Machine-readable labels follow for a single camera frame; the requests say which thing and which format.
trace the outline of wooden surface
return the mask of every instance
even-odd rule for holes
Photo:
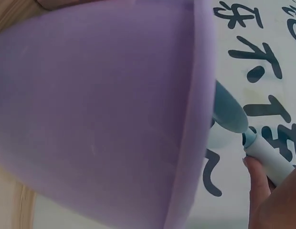
[[[33,0],[0,0],[0,32],[44,12]],[[35,196],[0,168],[0,229],[31,229]]]
[[[44,12],[34,0],[0,0],[0,31]]]
[[[35,195],[0,168],[0,229],[31,229]]]

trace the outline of chinese character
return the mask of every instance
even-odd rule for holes
[[[280,115],[285,122],[291,122],[291,116],[273,95],[268,96],[270,104],[248,104],[243,107],[248,116]]]
[[[266,60],[271,64],[275,76],[278,79],[283,78],[280,64],[277,61],[277,58],[275,57],[274,53],[272,52],[270,46],[267,43],[263,43],[263,47],[265,51],[263,52],[257,46],[247,41],[245,38],[241,36],[237,36],[237,39],[243,44],[247,45],[249,48],[251,48],[254,52],[229,50],[228,53],[231,57],[237,58],[237,59]],[[256,66],[248,72],[247,79],[251,83],[256,83],[261,79],[264,73],[265,73],[265,70],[263,66]]]
[[[289,7],[282,7],[283,11],[292,17],[296,16],[296,7],[293,7],[291,5],[289,5],[289,6],[290,6],[290,8]],[[296,40],[296,33],[294,30],[294,25],[296,26],[296,19],[289,18],[287,20],[287,28],[288,28],[291,36]]]
[[[270,127],[264,126],[262,128],[262,137],[272,145],[273,148],[279,148],[280,154],[286,158],[287,161],[291,162],[292,152],[287,147],[287,140],[294,142],[296,151],[296,124],[292,124],[291,129],[278,125],[277,127],[278,139],[273,139]]]
[[[256,23],[257,25],[260,27],[260,28],[264,28],[263,27],[263,23],[262,23],[262,20],[261,20],[261,17],[259,15],[259,11],[257,8],[254,8],[253,10],[244,6],[244,5],[241,5],[241,4],[237,4],[237,3],[234,3],[231,7],[229,7],[225,2],[223,1],[220,1],[219,2],[224,8],[221,8],[221,7],[214,7],[214,14],[215,16],[219,17],[219,18],[223,18],[223,19],[228,19],[229,20],[229,23],[228,23],[228,27],[229,29],[234,29],[235,26],[236,26],[236,23],[238,22],[242,27],[246,27],[245,23],[244,23],[244,20],[250,20],[250,19],[254,19],[256,18]],[[250,13],[252,13],[253,15],[251,14],[248,14],[248,15],[240,15],[238,9],[241,8],[243,10],[246,10]],[[219,13],[220,11],[227,11],[227,10],[231,10],[233,15],[226,15],[226,14],[221,14]]]
[[[221,197],[222,192],[211,181],[211,173],[218,164],[220,156],[217,153],[207,149],[205,157],[208,159],[208,162],[206,163],[202,175],[204,187],[213,196]]]

